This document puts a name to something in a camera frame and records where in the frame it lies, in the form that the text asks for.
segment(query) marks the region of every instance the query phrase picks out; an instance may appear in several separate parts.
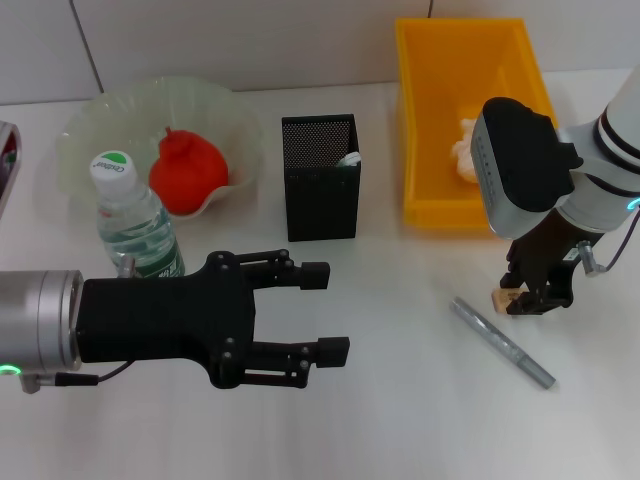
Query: yellow tray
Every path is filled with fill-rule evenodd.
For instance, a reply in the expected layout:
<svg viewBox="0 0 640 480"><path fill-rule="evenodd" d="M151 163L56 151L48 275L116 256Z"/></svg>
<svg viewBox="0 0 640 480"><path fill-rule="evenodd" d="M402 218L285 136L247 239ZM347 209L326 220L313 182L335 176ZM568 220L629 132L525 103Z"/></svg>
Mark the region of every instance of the yellow tray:
<svg viewBox="0 0 640 480"><path fill-rule="evenodd" d="M398 19L406 144L404 218L433 232L488 232L480 189L456 172L460 120L511 97L556 123L521 19Z"/></svg>

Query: frosted glass bowl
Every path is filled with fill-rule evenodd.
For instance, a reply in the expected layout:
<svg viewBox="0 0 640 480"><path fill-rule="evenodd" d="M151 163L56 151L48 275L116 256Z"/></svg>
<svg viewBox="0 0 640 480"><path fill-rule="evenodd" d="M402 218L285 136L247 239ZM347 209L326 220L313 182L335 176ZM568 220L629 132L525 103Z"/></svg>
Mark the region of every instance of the frosted glass bowl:
<svg viewBox="0 0 640 480"><path fill-rule="evenodd" d="M117 89L89 101L56 140L58 188L95 204L97 192L89 164L107 150L131 155L140 179L148 184L158 159L158 143L172 130L189 130L214 144L229 167L229 186L217 188L190 215L242 188L258 175L262 129L231 90L194 77L158 77Z"/></svg>

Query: white bottle cap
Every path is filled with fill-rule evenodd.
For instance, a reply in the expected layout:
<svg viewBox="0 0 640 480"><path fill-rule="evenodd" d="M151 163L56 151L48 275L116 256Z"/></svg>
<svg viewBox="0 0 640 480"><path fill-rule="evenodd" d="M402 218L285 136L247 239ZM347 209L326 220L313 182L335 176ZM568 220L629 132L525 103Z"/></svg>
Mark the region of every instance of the white bottle cap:
<svg viewBox="0 0 640 480"><path fill-rule="evenodd" d="M91 162L89 171L98 193L107 200L120 199L131 192L138 182L138 174L131 157L118 150L98 155Z"/></svg>

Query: white table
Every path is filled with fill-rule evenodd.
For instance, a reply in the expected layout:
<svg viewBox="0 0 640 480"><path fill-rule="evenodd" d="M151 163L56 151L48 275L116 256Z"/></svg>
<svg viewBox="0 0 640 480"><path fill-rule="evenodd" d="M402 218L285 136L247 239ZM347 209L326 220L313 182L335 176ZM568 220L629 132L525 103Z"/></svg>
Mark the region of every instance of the white table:
<svg viewBox="0 0 640 480"><path fill-rule="evenodd" d="M625 71L545 76L562 124L598 115ZM188 272L216 249L289 248L328 261L327 291L256 295L256 339L351 337L346 368L306 390L212 387L186 360L139 362L98 388L27 396L0 379L4 479L389 480L640 478L640 249L608 275L576 270L575 303L493 313L500 240L439 241L403 227L393 84L246 93L270 144L256 191L177 225ZM10 106L24 164L0 221L0 269L113 276L94 212L55 188L53 140L81 103ZM351 112L363 156L355 240L286 241L280 118ZM606 261L626 226L604 237ZM543 391L448 310L460 295L558 379ZM88 365L106 372L114 365Z"/></svg>

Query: black mesh pen holder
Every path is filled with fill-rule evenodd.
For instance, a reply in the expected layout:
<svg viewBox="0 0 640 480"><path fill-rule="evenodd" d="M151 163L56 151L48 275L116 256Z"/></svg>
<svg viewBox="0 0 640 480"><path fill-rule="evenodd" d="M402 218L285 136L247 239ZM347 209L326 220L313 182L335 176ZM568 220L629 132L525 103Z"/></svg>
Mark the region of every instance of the black mesh pen holder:
<svg viewBox="0 0 640 480"><path fill-rule="evenodd" d="M358 151L353 115L283 118L282 139L289 241L355 237L361 162L337 166Z"/></svg>

